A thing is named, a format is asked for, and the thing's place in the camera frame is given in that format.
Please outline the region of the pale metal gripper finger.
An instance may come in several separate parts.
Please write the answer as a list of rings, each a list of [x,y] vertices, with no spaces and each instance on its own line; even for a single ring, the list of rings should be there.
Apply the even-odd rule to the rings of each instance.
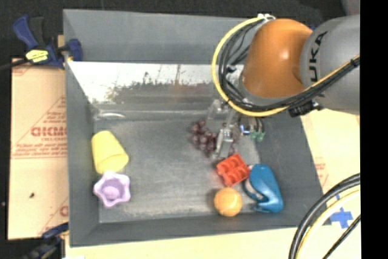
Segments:
[[[224,138],[225,138],[225,129],[221,129],[216,137],[215,150],[213,152],[213,158],[218,159],[224,156]]]
[[[224,140],[223,140],[223,154],[225,157],[229,157],[235,153],[235,131],[234,130],[226,130],[224,132]]]

